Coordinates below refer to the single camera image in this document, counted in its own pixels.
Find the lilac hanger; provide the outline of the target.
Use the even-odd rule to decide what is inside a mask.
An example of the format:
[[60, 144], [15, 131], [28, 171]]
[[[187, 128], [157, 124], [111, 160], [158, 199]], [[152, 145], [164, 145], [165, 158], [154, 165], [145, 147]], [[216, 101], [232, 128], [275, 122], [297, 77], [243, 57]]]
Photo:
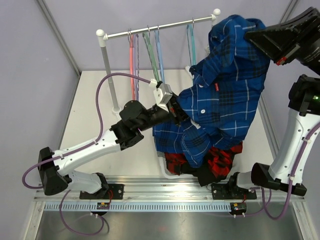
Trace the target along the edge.
[[[140, 70], [139, 70], [139, 64], [140, 64], [140, 59], [139, 59], [139, 35], [135, 34], [133, 36], [133, 73], [135, 76], [140, 75]], [[134, 79], [134, 93], [135, 93], [135, 99], [138, 101], [139, 100], [139, 80]]]

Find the blue plaid shirt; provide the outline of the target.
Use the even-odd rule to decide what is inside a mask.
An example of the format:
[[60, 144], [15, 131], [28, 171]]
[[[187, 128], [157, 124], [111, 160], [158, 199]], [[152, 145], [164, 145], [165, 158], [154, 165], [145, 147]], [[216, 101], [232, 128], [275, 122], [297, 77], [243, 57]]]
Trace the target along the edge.
[[228, 150], [246, 138], [270, 59], [245, 34], [264, 28], [260, 19], [236, 14], [211, 28], [210, 53], [190, 67], [192, 86], [177, 97], [188, 118], [180, 125], [165, 122], [153, 128], [158, 152], [183, 154], [193, 168], [199, 168], [209, 149]]

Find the light blue hanger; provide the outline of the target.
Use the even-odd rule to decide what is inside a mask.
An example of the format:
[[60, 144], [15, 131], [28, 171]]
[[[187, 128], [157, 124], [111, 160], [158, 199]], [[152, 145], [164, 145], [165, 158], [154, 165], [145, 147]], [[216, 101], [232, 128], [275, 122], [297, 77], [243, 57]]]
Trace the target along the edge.
[[161, 48], [161, 42], [160, 42], [160, 27], [159, 26], [157, 26], [156, 30], [154, 31], [154, 37], [155, 37], [155, 44], [156, 44], [160, 77], [161, 77], [162, 82], [164, 83], [165, 82], [165, 73], [164, 73], [162, 48]]

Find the pink hanger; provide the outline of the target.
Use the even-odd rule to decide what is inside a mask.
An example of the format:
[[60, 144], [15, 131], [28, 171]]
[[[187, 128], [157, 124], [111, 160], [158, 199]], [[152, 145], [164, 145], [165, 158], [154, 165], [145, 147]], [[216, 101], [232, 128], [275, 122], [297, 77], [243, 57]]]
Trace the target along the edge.
[[[134, 70], [134, 36], [130, 35], [128, 37], [129, 41], [129, 71], [131, 75], [135, 75], [135, 70]], [[131, 86], [131, 97], [133, 100], [136, 99], [136, 88], [135, 88], [135, 79], [130, 78], [130, 86]]]

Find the red black plaid shirt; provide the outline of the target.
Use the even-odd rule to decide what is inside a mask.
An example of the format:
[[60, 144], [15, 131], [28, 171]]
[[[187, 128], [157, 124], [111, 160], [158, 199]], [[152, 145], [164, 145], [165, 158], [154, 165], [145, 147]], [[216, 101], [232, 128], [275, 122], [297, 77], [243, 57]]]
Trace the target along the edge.
[[209, 169], [214, 176], [219, 179], [220, 182], [227, 178], [227, 175], [230, 173], [233, 167], [235, 155], [242, 153], [242, 151], [242, 142], [227, 150], [212, 147], [204, 156], [202, 165], [208, 164]]

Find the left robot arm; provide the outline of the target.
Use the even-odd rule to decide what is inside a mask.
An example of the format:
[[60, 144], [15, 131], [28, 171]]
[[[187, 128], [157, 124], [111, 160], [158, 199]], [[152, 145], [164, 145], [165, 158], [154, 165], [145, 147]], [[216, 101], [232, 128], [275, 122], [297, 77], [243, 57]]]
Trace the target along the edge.
[[38, 172], [44, 194], [53, 196], [65, 190], [82, 191], [90, 199], [103, 199], [110, 189], [102, 173], [84, 173], [76, 168], [104, 155], [133, 147], [144, 136], [142, 131], [165, 122], [178, 125], [188, 119], [173, 96], [164, 107], [145, 108], [139, 101], [127, 102], [120, 112], [120, 121], [98, 137], [68, 149], [40, 150]]

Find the teal hanger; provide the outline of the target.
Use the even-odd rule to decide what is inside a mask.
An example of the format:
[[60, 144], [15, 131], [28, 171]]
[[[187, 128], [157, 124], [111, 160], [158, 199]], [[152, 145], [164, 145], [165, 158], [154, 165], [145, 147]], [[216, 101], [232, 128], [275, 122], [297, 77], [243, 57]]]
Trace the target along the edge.
[[194, 24], [195, 24], [195, 21], [192, 20], [192, 23], [188, 24], [186, 27], [188, 55], [189, 55], [189, 62], [191, 66], [196, 64], [196, 45], [195, 45], [195, 37], [194, 37]]

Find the black plain shirt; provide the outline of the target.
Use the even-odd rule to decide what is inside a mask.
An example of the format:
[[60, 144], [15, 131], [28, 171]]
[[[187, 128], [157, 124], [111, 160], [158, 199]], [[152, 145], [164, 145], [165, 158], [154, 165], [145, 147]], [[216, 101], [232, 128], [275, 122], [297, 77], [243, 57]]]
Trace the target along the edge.
[[204, 186], [212, 184], [212, 183], [218, 183], [220, 181], [211, 172], [207, 163], [204, 163], [199, 168], [193, 168], [188, 163], [184, 163], [181, 166], [180, 171], [182, 174], [192, 175], [192, 176], [196, 177], [198, 180], [198, 183], [200, 184], [201, 187], [204, 187]]

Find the mint green hanger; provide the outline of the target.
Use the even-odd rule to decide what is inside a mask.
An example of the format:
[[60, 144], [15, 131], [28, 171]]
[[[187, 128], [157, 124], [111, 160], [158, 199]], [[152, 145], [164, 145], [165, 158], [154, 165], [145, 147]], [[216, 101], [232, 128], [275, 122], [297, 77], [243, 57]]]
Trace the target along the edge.
[[155, 78], [155, 80], [157, 82], [159, 82], [160, 81], [160, 77], [159, 77], [158, 68], [157, 68], [157, 64], [156, 64], [155, 54], [154, 54], [154, 51], [153, 51], [153, 46], [152, 46], [152, 44], [150, 42], [150, 28], [149, 28], [149, 26], [147, 26], [147, 33], [143, 33], [142, 37], [143, 37], [143, 40], [144, 40], [144, 43], [145, 43], [145, 46], [146, 46], [146, 50], [147, 50], [147, 53], [148, 53], [148, 56], [149, 56], [149, 61], [150, 61], [150, 64], [151, 64], [151, 68], [152, 68], [152, 71], [153, 71], [154, 78]]

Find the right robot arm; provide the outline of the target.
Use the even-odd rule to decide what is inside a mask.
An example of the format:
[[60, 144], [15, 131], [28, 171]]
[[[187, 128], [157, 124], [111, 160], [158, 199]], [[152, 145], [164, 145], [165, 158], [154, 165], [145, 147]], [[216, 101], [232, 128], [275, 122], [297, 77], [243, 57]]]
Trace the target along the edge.
[[[297, 60], [320, 73], [320, 12], [315, 7], [289, 21], [250, 31], [245, 38], [278, 66]], [[293, 83], [288, 98], [285, 136], [273, 163], [255, 163], [249, 172], [234, 173], [225, 185], [230, 197], [239, 198], [256, 187], [302, 197], [306, 194], [303, 171], [320, 134], [320, 79], [302, 74]]]

